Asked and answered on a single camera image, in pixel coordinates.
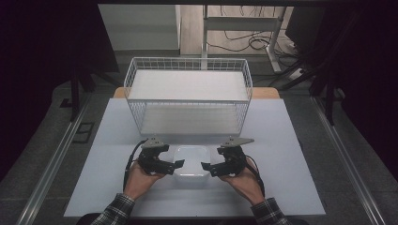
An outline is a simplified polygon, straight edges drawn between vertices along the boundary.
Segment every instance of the white tabletop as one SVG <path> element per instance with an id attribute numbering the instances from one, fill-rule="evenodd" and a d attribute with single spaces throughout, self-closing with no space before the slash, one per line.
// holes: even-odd
<path id="1" fill-rule="evenodd" d="M 240 136 L 255 139 L 242 148 L 256 160 L 267 198 L 274 197 L 286 215 L 325 214 L 282 99 L 252 100 Z M 216 150 L 223 138 L 160 138 L 171 144 L 167 153 L 161 153 L 162 160 L 172 161 L 180 145 L 200 144 L 211 149 L 211 163 L 223 161 Z M 142 139 L 126 100 L 110 99 L 65 217 L 102 212 L 115 194 L 122 192 L 129 155 Z M 132 214 L 151 218 L 253 215 L 250 204 L 217 177 L 189 185 L 172 175 L 139 199 Z"/>

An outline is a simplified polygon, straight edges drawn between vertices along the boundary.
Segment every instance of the plaid sleeve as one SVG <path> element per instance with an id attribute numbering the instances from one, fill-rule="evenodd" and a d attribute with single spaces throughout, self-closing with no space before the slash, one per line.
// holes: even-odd
<path id="1" fill-rule="evenodd" d="M 291 225 L 286 219 L 274 198 L 266 199 L 252 207 L 257 224 L 260 225 Z"/>
<path id="2" fill-rule="evenodd" d="M 134 200 L 124 194 L 117 194 L 105 211 L 91 225 L 124 225 L 127 224 Z"/>

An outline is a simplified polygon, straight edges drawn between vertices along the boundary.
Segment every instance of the black curtain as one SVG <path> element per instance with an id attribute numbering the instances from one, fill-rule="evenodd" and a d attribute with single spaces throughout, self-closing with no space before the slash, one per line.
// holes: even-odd
<path id="1" fill-rule="evenodd" d="M 347 115 L 398 180 L 398 28 L 395 1 L 365 6 L 335 64 Z"/>
<path id="2" fill-rule="evenodd" d="M 70 80 L 73 67 L 81 78 L 90 73 L 81 65 L 118 72 L 98 5 L 82 2 L 2 3 L 1 179 L 44 118 L 55 87 Z"/>

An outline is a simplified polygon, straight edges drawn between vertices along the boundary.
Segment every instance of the wooden strip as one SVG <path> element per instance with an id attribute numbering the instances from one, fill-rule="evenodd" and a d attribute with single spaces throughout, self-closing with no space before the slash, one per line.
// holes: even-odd
<path id="1" fill-rule="evenodd" d="M 124 98 L 124 87 L 116 89 L 114 98 Z M 252 99 L 280 98 L 278 91 L 273 87 L 254 87 Z"/>

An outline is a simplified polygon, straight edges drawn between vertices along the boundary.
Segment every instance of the white wire basket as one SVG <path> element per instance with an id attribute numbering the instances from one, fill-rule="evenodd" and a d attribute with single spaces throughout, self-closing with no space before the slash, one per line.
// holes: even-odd
<path id="1" fill-rule="evenodd" d="M 141 135 L 239 135 L 253 92 L 244 59 L 133 58 L 124 86 Z"/>

